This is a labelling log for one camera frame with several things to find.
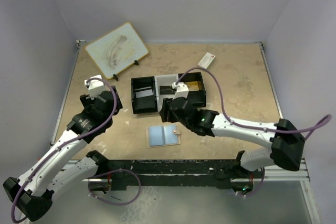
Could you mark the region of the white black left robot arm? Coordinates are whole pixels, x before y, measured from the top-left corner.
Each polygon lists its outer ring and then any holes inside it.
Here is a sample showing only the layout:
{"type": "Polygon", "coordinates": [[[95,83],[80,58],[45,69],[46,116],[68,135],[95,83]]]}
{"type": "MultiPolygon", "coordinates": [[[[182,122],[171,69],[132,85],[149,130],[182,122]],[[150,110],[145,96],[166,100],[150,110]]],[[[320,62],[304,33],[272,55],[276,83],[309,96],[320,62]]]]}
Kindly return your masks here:
{"type": "Polygon", "coordinates": [[[13,223],[40,219],[56,197],[76,180],[93,175],[102,178],[107,174],[107,163],[90,156],[80,160],[75,167],[63,170],[75,154],[112,126],[112,116],[122,109],[114,86],[91,88],[80,100],[82,112],[72,118],[50,150],[28,171],[4,181],[3,188],[12,202],[13,223]]]}

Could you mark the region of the beige card holder wallet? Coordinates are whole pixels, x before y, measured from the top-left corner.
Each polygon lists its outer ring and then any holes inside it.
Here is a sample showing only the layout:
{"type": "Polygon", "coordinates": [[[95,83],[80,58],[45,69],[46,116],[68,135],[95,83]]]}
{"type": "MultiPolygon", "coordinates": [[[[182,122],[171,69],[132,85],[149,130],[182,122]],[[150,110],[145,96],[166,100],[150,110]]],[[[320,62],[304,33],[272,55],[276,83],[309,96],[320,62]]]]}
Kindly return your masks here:
{"type": "Polygon", "coordinates": [[[181,131],[177,124],[150,126],[146,130],[148,148],[166,147],[181,143],[181,131]]]}

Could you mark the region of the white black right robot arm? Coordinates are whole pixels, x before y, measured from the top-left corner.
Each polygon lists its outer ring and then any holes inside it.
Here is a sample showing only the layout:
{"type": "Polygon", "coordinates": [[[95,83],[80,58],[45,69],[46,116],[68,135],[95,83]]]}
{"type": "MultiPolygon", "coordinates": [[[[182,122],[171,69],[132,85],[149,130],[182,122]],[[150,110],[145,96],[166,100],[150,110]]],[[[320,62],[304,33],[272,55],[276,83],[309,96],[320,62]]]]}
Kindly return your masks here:
{"type": "Polygon", "coordinates": [[[233,170],[238,177],[272,165],[293,172],[300,169],[305,138],[288,120],[258,123],[226,119],[217,111],[197,109],[183,97],[164,99],[159,114],[162,122],[179,122],[200,136],[231,137],[259,145],[260,149],[237,154],[233,170]]]}

